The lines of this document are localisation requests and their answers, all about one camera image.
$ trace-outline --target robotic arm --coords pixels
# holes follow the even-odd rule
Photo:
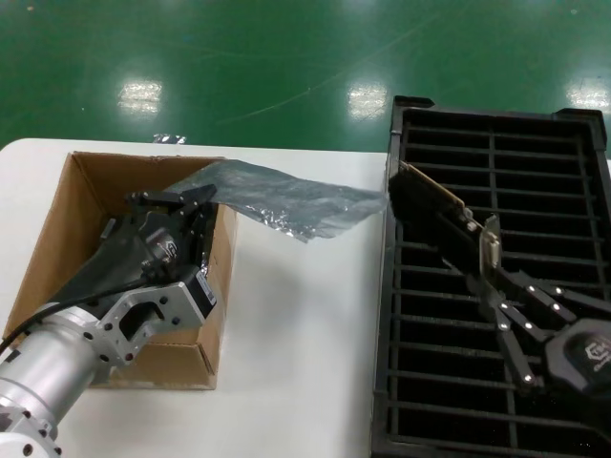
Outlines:
[[[0,344],[27,336],[0,364],[0,456],[60,456],[57,425],[90,384],[151,336],[205,322],[217,302],[202,264],[215,192],[128,196],[132,214],[111,219],[92,258]]]
[[[465,275],[479,297],[479,313],[496,326],[516,387],[524,394],[551,392],[611,440],[611,303],[524,272],[507,272],[501,266],[498,218],[482,226],[462,200],[413,166],[400,162],[389,192],[395,217]],[[579,319],[567,303],[604,319]],[[530,340],[543,357],[540,376],[529,366],[518,337]]]

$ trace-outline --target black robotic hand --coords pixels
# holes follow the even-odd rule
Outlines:
[[[396,219],[465,275],[480,314],[496,326],[517,388],[550,392],[611,440],[611,303],[504,270],[498,218],[480,224],[462,200],[409,164],[400,163],[389,193]],[[602,319],[578,319],[567,304]],[[528,344],[542,357],[542,374],[529,366],[524,336],[535,342]]]

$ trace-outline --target white table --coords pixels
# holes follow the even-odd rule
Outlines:
[[[225,156],[383,188],[386,155],[24,139],[0,153],[0,326],[71,151]],[[67,458],[369,456],[382,216],[303,244],[240,218],[216,391],[89,390],[59,427]]]

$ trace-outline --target black plastic tray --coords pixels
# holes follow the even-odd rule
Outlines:
[[[478,219],[498,213],[506,269],[609,300],[605,145],[598,111],[465,113],[396,97],[388,171],[404,159]],[[611,456],[556,399],[516,393],[462,276],[390,212],[382,284],[373,457]]]

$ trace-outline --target open cardboard box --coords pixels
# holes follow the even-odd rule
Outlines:
[[[110,216],[129,211],[127,193],[161,191],[221,158],[68,155],[53,204],[4,331],[31,316],[95,252]],[[213,389],[231,280],[236,215],[220,205],[207,281],[218,300],[200,329],[154,336],[105,386]]]

